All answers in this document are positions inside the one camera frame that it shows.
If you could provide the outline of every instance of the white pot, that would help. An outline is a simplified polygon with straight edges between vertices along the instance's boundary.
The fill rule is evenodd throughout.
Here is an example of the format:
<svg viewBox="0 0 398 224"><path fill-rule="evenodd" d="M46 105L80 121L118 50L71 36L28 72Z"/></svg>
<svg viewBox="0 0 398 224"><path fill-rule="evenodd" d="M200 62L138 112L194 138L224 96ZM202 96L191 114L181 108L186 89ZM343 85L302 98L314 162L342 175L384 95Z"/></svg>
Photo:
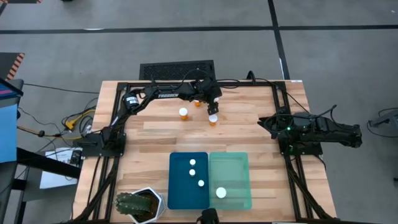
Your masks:
<svg viewBox="0 0 398 224"><path fill-rule="evenodd" d="M157 199L159 199L159 205L157 207L156 216L154 218L150 219L150 220L147 220L147 221L144 221L144 222L138 222L132 215L129 215L130 218L136 224L145 224L145 223L155 222L163 214L164 210L166 209L166 205L164 203L163 195L157 193L154 189L152 189L150 187L146 187L144 189L137 190L137 191L133 192L132 194L136 194L136 193L142 192L143 190L150 190L157 197Z"/></svg>

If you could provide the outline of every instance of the gray concrete floor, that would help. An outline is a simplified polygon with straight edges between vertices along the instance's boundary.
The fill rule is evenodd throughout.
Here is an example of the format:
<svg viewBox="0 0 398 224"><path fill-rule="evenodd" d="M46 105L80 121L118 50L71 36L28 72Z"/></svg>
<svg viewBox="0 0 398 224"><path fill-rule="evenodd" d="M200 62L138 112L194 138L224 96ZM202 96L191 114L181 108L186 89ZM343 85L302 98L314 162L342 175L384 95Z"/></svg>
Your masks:
<svg viewBox="0 0 398 224"><path fill-rule="evenodd" d="M389 0L277 0L275 8L282 26L398 24L398 3ZM265 0L45 0L10 4L0 17L1 30L271 24ZM398 177L398 142L370 134L366 122L397 106L398 30L284 31L282 40L291 79L304 81L312 111L337 104L338 121L362 127L359 149L323 145L338 216L397 223L398 188L392 178ZM243 78L248 70L282 78L272 31L0 35L0 52L26 53L17 78L28 83L86 91L98 91L103 80L138 79L139 64L152 62L210 59L218 78ZM24 91L21 106L40 121L57 124L95 97L30 86ZM19 124L55 131L27 116ZM388 128L375 131L398 135ZM46 144L18 135L18 146L32 151ZM73 192L61 192L59 198L29 202L24 223L65 221L72 200ZM11 200L5 223L12 223L15 207Z"/></svg>

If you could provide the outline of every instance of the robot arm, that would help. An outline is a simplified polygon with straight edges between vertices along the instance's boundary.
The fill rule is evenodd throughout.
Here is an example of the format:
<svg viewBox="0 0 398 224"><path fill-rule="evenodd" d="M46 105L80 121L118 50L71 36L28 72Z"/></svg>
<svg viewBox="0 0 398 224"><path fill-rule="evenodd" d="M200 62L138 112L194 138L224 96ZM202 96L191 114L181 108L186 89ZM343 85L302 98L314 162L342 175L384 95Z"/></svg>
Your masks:
<svg viewBox="0 0 398 224"><path fill-rule="evenodd" d="M137 96L145 94L141 103ZM218 113L218 103L215 99L222 95L221 88L216 80L206 78L203 81L181 82L177 86L152 85L145 88L133 89L122 97L122 102L116 117L111 125L102 129L103 149L112 150L120 148L120 139L124 134L121 130L127 119L144 110L152 100L180 98L189 102L198 100L208 103L209 115Z"/></svg>
<svg viewBox="0 0 398 224"><path fill-rule="evenodd" d="M272 139L286 142L295 152L312 151L320 142L338 142L344 146L359 147L362 134L359 125L336 123L334 120L306 112L294 115L274 115L258 122L271 133Z"/></svg>

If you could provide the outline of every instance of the white paper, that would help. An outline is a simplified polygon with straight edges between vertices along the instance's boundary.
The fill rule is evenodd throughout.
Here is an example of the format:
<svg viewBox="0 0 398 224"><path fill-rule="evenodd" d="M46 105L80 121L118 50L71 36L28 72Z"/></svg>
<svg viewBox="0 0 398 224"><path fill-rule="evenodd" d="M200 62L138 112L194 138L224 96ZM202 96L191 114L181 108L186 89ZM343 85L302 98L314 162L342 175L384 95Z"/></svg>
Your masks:
<svg viewBox="0 0 398 224"><path fill-rule="evenodd" d="M56 149L55 151L47 151L47 152L45 152L45 155L47 158L55 159L55 160L69 164L73 150L81 150L81 148L62 147L62 148ZM53 174L50 172L43 171L42 179L40 181L40 189L49 189L49 188L53 188L53 187L61 187L61 186L72 185L72 184L77 184L77 179L74 179L71 177L65 178L65 176L63 176L63 175L58 175L58 174Z"/></svg>

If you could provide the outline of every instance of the green translucent tray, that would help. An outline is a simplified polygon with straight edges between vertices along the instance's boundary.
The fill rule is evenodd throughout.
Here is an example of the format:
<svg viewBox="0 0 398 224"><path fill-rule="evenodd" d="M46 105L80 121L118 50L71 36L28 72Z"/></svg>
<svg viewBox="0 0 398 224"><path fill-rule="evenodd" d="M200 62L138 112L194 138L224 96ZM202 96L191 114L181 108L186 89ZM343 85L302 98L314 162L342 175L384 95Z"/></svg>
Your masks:
<svg viewBox="0 0 398 224"><path fill-rule="evenodd" d="M251 209L248 154L245 152L212 152L209 160L210 207L225 210ZM218 198L218 187L226 197Z"/></svg>

